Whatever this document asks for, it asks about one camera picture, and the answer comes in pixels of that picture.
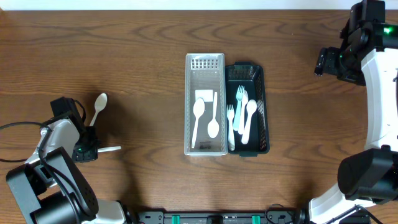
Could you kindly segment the white spoon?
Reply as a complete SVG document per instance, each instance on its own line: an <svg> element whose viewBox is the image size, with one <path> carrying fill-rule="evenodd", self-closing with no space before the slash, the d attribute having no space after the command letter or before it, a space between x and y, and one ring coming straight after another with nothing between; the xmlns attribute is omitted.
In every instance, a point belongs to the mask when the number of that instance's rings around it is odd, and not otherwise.
<svg viewBox="0 0 398 224"><path fill-rule="evenodd" d="M204 111L205 111L205 102L204 102L203 98L199 98L196 100L196 102L193 105L193 114L195 116L195 124L194 124L194 128L193 128L191 148L195 147L195 143L197 140L198 122L199 122L200 117L204 114Z"/></svg>
<svg viewBox="0 0 398 224"><path fill-rule="evenodd" d="M253 114L257 110L257 102L256 100L249 100L247 105L246 105L246 110L248 113L248 117L246 120L246 124L244 127L244 132L241 138L241 143L242 144L247 144L249 142L249 135L250 135L250 129L251 129L251 119Z"/></svg>
<svg viewBox="0 0 398 224"><path fill-rule="evenodd" d="M211 121L208 123L208 135L210 138L214 139L217 137L218 132L219 132L219 124L216 120L216 112L217 112L217 106L218 106L218 93L214 92L214 97L213 97L213 116Z"/></svg>
<svg viewBox="0 0 398 224"><path fill-rule="evenodd" d="M103 148L99 148L98 149L98 153L117 151L117 150L120 150L120 149L121 149L121 146L103 147Z"/></svg>
<svg viewBox="0 0 398 224"><path fill-rule="evenodd" d="M108 96L105 93L100 94L95 101L95 113L91 119L90 126L94 126L99 112L105 109L108 102Z"/></svg>

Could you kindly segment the mint green plastic fork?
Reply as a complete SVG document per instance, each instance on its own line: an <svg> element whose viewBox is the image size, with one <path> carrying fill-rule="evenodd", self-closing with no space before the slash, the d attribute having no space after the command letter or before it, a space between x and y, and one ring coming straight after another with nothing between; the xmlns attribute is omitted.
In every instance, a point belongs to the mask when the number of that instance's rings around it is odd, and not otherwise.
<svg viewBox="0 0 398 224"><path fill-rule="evenodd" d="M236 112L233 120L233 130L237 131L239 129L239 120L241 116L241 105L242 105L242 100L243 100L243 93L244 93L244 87L242 85L238 86L237 92L236 92L236 100L237 100L237 105L236 105Z"/></svg>

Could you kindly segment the white plastic fork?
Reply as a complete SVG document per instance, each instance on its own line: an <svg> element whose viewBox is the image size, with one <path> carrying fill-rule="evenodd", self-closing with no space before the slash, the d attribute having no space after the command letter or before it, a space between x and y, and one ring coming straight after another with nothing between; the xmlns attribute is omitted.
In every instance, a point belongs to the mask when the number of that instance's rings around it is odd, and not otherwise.
<svg viewBox="0 0 398 224"><path fill-rule="evenodd" d="M228 119L228 149L230 151L234 151L235 150L234 131L233 131L234 108L232 105L227 105L227 119Z"/></svg>

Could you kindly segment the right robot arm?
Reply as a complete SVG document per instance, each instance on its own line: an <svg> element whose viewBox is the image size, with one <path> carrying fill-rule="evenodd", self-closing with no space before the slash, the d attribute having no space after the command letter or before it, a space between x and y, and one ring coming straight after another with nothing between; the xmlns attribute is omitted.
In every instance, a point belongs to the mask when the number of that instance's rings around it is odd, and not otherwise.
<svg viewBox="0 0 398 224"><path fill-rule="evenodd" d="M397 26L385 22L384 1L351 7L341 47L323 48L314 73L365 86L368 132L364 151L343 159L337 183L298 212L297 223L339 223L397 200Z"/></svg>

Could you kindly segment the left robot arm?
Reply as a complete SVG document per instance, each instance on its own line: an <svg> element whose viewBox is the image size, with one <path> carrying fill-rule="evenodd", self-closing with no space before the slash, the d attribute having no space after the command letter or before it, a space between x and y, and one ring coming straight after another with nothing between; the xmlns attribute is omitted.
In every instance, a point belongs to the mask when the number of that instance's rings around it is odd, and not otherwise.
<svg viewBox="0 0 398 224"><path fill-rule="evenodd" d="M135 223L119 201L97 199L76 163L97 151L95 127L85 126L80 102L61 97L50 103L54 117L39 123L40 141L6 182L27 223Z"/></svg>

